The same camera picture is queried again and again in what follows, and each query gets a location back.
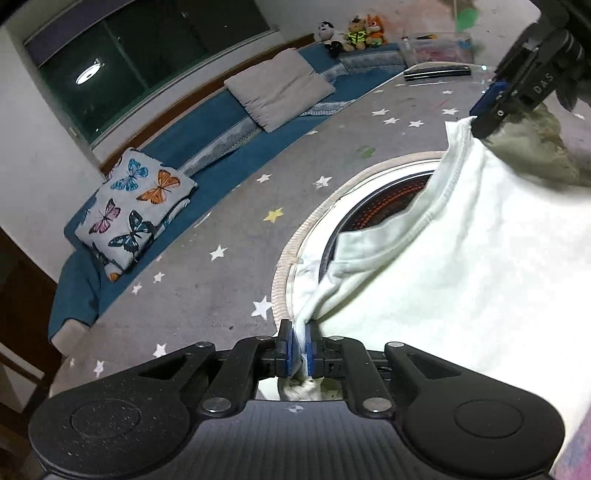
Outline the round induction cooktop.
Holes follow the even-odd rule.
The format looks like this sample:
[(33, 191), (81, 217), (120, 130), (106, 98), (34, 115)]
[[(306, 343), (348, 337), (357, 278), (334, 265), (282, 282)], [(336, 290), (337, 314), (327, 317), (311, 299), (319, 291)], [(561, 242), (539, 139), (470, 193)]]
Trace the round induction cooktop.
[(274, 322), (296, 317), (294, 290), (322, 280), (339, 233), (377, 226), (404, 211), (425, 188), (443, 155), (442, 151), (418, 152), (374, 164), (315, 208), (277, 260), (271, 284)]

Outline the brown bear plush toy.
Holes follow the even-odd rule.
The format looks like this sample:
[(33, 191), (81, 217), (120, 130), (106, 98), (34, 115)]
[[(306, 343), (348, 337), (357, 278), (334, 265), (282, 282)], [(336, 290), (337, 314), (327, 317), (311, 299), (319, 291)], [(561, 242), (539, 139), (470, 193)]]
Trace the brown bear plush toy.
[(344, 50), (346, 52), (365, 50), (367, 36), (368, 30), (366, 19), (356, 16), (349, 23), (348, 31), (346, 31), (344, 37)]

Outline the butterfly print pillow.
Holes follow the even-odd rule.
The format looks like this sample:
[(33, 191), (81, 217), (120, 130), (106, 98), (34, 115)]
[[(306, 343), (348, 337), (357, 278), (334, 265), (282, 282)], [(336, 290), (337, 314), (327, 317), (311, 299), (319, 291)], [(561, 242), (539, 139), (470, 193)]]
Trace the butterfly print pillow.
[(128, 149), (83, 210), (75, 235), (114, 282), (190, 203), (194, 190), (190, 177)]

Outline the panda plush toy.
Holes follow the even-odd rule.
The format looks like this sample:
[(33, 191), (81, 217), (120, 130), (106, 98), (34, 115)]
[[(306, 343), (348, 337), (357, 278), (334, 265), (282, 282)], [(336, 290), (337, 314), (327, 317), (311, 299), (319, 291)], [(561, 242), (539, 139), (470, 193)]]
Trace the panda plush toy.
[(335, 27), (329, 21), (322, 21), (318, 25), (318, 39), (327, 50), (329, 57), (337, 59), (342, 54), (344, 46), (335, 33)]

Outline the colourful paper pinwheel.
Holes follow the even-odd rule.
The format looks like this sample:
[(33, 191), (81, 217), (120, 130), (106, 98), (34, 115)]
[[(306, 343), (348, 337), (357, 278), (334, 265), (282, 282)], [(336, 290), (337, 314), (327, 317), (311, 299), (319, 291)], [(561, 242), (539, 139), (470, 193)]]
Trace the colourful paper pinwheel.
[(479, 10), (474, 0), (452, 0), (451, 9), (457, 33), (472, 29), (477, 24)]

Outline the pale green garment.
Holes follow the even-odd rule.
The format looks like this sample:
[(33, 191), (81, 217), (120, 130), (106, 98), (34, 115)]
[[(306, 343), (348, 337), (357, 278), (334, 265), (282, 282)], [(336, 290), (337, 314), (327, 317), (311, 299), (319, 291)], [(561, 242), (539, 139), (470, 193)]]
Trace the pale green garment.
[(401, 215), (339, 236), (294, 319), (377, 349), (398, 340), (516, 385), (561, 414), (556, 469), (590, 462), (590, 191), (521, 175), (471, 133)]

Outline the dark window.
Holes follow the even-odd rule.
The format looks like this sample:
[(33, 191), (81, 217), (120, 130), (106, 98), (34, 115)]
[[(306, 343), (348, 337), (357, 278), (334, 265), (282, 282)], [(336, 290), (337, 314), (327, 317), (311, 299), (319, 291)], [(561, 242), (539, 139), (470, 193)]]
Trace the dark window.
[(166, 82), (269, 29), (252, 1), (80, 1), (25, 48), (93, 142)]

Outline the clear plastic storage box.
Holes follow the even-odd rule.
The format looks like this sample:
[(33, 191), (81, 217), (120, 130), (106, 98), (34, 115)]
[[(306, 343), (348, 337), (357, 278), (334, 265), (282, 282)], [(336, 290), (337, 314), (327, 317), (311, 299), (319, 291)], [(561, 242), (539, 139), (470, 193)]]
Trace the clear plastic storage box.
[(467, 33), (429, 33), (398, 38), (408, 66), (426, 62), (474, 62), (472, 37)]

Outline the orange fox plush toy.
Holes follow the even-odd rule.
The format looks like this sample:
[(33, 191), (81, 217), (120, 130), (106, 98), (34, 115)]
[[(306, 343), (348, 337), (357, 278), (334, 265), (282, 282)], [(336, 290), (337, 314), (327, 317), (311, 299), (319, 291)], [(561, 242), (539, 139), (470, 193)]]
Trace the orange fox plush toy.
[(369, 47), (381, 47), (388, 44), (385, 35), (384, 24), (379, 15), (369, 14), (367, 16), (367, 38), (366, 45)]

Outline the grey plain pillow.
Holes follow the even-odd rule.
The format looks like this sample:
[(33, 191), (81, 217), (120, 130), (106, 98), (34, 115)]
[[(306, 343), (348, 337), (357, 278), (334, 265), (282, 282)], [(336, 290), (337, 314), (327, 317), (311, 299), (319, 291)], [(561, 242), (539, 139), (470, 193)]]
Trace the grey plain pillow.
[(294, 48), (233, 75), (224, 86), (267, 133), (335, 92)]

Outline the black remote control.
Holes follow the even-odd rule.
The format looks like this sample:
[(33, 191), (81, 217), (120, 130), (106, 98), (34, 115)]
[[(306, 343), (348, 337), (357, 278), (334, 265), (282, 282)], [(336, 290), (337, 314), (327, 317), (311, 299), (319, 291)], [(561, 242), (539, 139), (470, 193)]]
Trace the black remote control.
[(420, 69), (409, 69), (404, 72), (407, 82), (447, 77), (471, 76), (472, 69), (468, 65), (444, 65)]

